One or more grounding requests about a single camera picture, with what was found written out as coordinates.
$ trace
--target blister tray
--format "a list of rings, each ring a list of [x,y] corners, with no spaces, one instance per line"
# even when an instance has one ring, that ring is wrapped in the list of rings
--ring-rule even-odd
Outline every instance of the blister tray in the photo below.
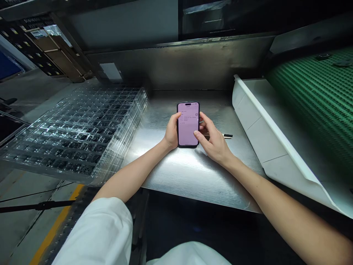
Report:
[[[116,169],[146,106],[144,88],[86,83],[3,147],[0,159],[27,171],[100,186],[114,173],[102,159],[108,146],[114,146],[109,163]]]

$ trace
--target pink phone screen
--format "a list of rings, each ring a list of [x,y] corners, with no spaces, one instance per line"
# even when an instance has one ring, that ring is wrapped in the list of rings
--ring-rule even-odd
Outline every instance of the pink phone screen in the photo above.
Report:
[[[178,104],[178,112],[181,116],[178,119],[179,145],[197,145],[194,131],[199,130],[199,104],[197,102]]]

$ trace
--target small white object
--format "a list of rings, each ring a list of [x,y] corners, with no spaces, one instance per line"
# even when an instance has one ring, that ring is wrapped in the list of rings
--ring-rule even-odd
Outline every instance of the small white object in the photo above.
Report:
[[[103,72],[109,78],[111,82],[121,82],[122,78],[119,70],[117,69],[115,63],[102,63],[99,64],[103,69]]]
[[[268,81],[234,77],[233,107],[266,175],[353,219],[349,187],[279,103]]]

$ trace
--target white lab coat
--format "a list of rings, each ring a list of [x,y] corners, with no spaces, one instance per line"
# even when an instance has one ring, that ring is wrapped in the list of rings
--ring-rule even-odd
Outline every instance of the white lab coat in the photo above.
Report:
[[[66,239],[53,265],[128,265],[131,254],[132,217],[118,198],[92,202]],[[229,265],[214,249],[199,242],[178,245],[147,265]]]

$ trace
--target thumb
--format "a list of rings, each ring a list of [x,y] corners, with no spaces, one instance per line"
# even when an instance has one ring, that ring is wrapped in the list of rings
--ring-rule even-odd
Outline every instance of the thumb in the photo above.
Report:
[[[203,149],[206,150],[206,148],[209,147],[209,145],[212,145],[209,141],[206,140],[205,136],[202,135],[199,131],[194,131],[194,135],[196,139],[199,141],[199,143],[202,145]]]

